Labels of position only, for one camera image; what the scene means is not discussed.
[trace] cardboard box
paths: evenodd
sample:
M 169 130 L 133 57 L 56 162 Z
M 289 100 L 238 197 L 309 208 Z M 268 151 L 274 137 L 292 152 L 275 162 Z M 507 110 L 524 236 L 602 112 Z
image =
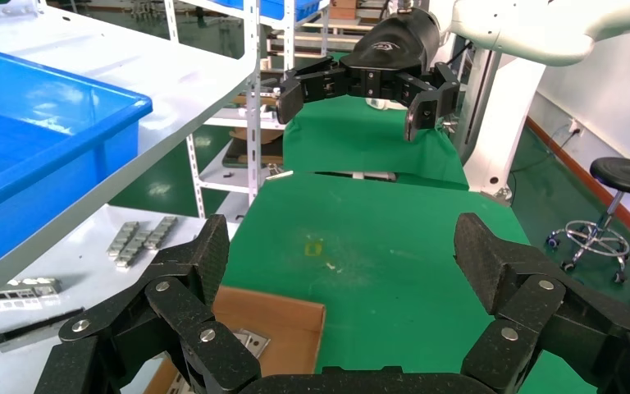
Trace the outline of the cardboard box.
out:
M 356 19 L 356 8 L 330 8 L 330 18 L 354 20 Z
M 314 373 L 325 324 L 325 305 L 221 286 L 213 303 L 216 320 L 268 337 L 259 357 L 262 376 Z M 144 394 L 166 394 L 177 369 L 164 360 Z
M 331 0 L 330 9 L 332 9 L 332 8 L 353 8 L 355 10 L 357 2 L 358 2 L 358 0 Z

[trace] power outlet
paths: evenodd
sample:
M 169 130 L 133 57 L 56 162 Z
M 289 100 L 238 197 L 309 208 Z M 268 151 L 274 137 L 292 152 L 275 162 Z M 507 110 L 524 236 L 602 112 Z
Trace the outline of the power outlet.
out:
M 579 135 L 583 135 L 583 131 L 586 130 L 586 127 L 579 121 L 577 121 L 576 119 L 571 119 L 571 126 L 568 128 L 568 133 L 569 134 L 579 134 Z

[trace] green cloth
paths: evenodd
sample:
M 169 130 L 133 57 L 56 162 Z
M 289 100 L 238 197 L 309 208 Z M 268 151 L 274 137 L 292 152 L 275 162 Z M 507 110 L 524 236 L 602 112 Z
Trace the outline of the green cloth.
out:
M 474 212 L 527 243 L 510 208 L 467 191 L 295 173 L 267 181 L 231 246 L 224 283 L 326 306 L 317 370 L 458 372 L 492 321 L 453 254 Z M 595 392 L 543 354 L 521 393 Z
M 453 144 L 434 130 L 420 131 L 414 142 L 405 141 L 404 114 L 372 108 L 360 97 L 305 104 L 286 127 L 284 167 L 304 172 L 397 172 L 467 190 Z

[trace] chrome stool base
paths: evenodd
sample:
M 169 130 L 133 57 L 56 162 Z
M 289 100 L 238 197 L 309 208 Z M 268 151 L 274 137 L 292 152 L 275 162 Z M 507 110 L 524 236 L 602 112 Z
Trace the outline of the chrome stool base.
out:
M 546 244 L 553 250 L 559 248 L 561 244 L 558 238 L 561 233 L 566 234 L 567 238 L 578 246 L 578 251 L 573 257 L 561 263 L 561 268 L 564 271 L 571 271 L 576 268 L 576 262 L 581 256 L 586 252 L 592 252 L 601 256 L 617 259 L 619 269 L 614 274 L 613 279 L 617 283 L 623 283 L 627 280 L 624 269 L 626 268 L 627 259 L 629 257 L 629 243 L 618 232 L 609 228 L 612 215 L 619 201 L 622 199 L 622 195 L 622 192 L 617 193 L 612 204 L 607 209 L 607 212 L 600 217 L 598 222 L 572 220 L 566 223 L 564 228 L 550 233 L 547 237 Z

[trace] green floor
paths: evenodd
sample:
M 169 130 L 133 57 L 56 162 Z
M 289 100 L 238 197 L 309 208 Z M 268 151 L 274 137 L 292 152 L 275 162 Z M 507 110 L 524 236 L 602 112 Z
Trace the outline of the green floor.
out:
M 92 16 L 148 34 L 167 37 L 167 27 L 163 19 L 137 21 L 128 14 L 111 12 L 92 12 Z M 204 23 L 198 24 L 192 16 L 180 16 L 178 30 L 183 44 L 232 57 L 242 55 L 243 33 L 239 21 L 209 17 L 205 18 Z M 200 166 L 208 163 L 227 143 L 230 138 L 227 131 L 227 128 L 203 126 L 194 133 L 194 146 Z M 518 145 L 514 168 L 534 163 L 546 154 L 543 143 L 530 131 L 524 132 Z M 515 215 L 530 242 L 540 247 L 550 231 L 574 219 L 596 220 L 605 210 L 605 206 L 554 158 L 548 158 L 540 165 L 516 173 L 509 184 L 515 193 Z M 215 212 L 225 196 L 224 192 L 205 190 L 203 197 L 207 213 Z M 185 145 L 181 144 L 171 151 L 111 203 L 131 208 L 196 215 Z M 623 228 L 619 221 L 615 221 L 614 228 L 630 241 L 630 231 Z M 564 242 L 564 247 L 558 253 L 552 254 L 555 262 L 571 251 L 565 244 Z M 590 287 L 617 300 L 628 302 L 630 265 L 629 280 L 623 286 L 611 281 L 615 269 L 613 261 L 586 256 L 573 275 Z

